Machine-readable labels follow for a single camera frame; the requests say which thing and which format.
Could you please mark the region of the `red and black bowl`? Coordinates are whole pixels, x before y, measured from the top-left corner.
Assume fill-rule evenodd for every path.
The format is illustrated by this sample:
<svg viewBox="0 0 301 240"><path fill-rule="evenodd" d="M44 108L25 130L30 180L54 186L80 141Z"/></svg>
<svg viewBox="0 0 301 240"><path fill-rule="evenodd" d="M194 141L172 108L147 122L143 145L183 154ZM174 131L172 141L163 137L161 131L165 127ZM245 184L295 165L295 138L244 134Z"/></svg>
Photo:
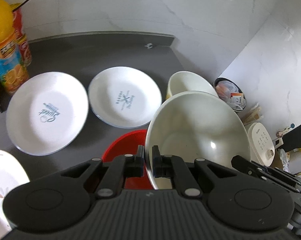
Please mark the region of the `red and black bowl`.
<svg viewBox="0 0 301 240"><path fill-rule="evenodd" d="M115 141L107 148L102 155L103 162L113 161L113 159L119 155L124 154L136 154L138 146L145 145L146 129L140 129L126 133ZM147 176L146 167L144 167L143 177L127 178L125 181L125 189L133 190L152 190L153 187Z"/></svg>

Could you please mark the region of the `white ribbed bowl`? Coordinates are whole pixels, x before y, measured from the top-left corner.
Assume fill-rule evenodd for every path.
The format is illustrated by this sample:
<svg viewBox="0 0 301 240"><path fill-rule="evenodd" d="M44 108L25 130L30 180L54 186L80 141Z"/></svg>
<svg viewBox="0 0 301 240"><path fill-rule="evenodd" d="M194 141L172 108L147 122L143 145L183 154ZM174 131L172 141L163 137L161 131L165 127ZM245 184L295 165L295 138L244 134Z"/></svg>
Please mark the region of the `white ribbed bowl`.
<svg viewBox="0 0 301 240"><path fill-rule="evenodd" d="M155 178L152 147L161 155L176 155L191 163L204 158L231 168L240 155L251 160L249 139L239 116L218 97L199 91L176 94L156 111L147 130L145 151L147 175L152 187L170 189L166 178Z"/></svg>

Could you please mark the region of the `white plate Bakery print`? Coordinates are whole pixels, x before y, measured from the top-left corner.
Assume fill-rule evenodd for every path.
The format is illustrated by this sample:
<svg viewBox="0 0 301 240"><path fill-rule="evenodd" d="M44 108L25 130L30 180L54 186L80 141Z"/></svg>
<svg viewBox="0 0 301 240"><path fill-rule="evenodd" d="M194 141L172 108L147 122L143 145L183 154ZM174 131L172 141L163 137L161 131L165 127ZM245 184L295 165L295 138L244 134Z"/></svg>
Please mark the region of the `white plate Bakery print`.
<svg viewBox="0 0 301 240"><path fill-rule="evenodd" d="M146 73L131 67L111 67L90 82L88 98L95 116L117 128L148 124L162 104L161 91Z"/></svg>

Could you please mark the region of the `white bowl yellow pattern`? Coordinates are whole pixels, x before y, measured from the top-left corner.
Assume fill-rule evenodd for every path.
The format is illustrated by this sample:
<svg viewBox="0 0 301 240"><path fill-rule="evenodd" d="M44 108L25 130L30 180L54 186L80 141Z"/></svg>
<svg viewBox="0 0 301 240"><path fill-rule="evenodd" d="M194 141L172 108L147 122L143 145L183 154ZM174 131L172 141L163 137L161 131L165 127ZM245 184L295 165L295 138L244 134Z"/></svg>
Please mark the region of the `white bowl yellow pattern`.
<svg viewBox="0 0 301 240"><path fill-rule="evenodd" d="M179 71L169 78L166 100L178 93L187 91L206 92L218 97L217 92L206 79L193 72Z"/></svg>

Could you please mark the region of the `white plate Sweet print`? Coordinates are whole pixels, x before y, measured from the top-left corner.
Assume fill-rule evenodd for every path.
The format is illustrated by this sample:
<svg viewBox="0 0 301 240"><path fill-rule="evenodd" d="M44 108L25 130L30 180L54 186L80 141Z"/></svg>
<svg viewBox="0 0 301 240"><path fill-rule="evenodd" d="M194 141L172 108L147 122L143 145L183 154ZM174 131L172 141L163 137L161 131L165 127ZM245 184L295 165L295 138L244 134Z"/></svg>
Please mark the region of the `white plate Sweet print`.
<svg viewBox="0 0 301 240"><path fill-rule="evenodd" d="M89 112L86 89L62 72L38 74L12 96L6 113L8 137L24 153L50 155L68 146Z"/></svg>

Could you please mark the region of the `plain white plate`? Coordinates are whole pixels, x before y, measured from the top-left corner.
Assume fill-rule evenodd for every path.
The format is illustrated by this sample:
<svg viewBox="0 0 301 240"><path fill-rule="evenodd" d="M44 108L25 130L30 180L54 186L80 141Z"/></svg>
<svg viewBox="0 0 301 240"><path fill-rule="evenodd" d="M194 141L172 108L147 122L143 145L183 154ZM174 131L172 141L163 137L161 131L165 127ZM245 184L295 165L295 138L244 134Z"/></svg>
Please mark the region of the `plain white plate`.
<svg viewBox="0 0 301 240"><path fill-rule="evenodd" d="M11 231L3 212L3 200L14 188L30 180L19 161L3 150L0 150L0 239Z"/></svg>

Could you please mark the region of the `white electric kettle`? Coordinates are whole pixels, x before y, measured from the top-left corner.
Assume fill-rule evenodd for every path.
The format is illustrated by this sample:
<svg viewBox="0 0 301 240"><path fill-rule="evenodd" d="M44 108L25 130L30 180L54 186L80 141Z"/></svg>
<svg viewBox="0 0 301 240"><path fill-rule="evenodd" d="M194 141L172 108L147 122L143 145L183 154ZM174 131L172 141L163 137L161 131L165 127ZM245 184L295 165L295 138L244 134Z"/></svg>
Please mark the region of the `white electric kettle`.
<svg viewBox="0 0 301 240"><path fill-rule="evenodd" d="M249 139L251 160L270 166L275 157L275 147L268 131L260 122L254 122L245 128Z"/></svg>

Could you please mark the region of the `orange juice bottle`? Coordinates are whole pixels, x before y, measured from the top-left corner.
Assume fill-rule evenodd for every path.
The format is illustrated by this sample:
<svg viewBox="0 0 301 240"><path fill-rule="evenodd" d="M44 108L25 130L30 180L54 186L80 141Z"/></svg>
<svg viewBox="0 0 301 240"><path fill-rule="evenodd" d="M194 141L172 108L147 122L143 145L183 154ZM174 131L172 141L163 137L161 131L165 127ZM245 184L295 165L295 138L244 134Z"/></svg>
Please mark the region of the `orange juice bottle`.
<svg viewBox="0 0 301 240"><path fill-rule="evenodd" d="M0 0L0 82L12 95L28 79L14 33L13 12L7 2Z"/></svg>

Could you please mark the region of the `red drink can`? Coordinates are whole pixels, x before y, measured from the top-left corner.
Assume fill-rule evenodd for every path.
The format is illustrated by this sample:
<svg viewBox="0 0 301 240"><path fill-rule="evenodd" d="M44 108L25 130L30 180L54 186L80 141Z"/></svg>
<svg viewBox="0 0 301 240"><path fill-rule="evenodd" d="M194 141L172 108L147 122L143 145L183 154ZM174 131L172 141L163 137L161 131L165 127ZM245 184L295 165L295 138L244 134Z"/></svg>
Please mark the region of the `red drink can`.
<svg viewBox="0 0 301 240"><path fill-rule="evenodd" d="M17 43L19 46L19 50L22 55L24 65L28 67L31 64L32 55L27 40L26 32L23 27L22 11L21 8L19 7L20 3L11 4L10 6L13 11L13 27L14 27L14 33L17 39Z"/></svg>

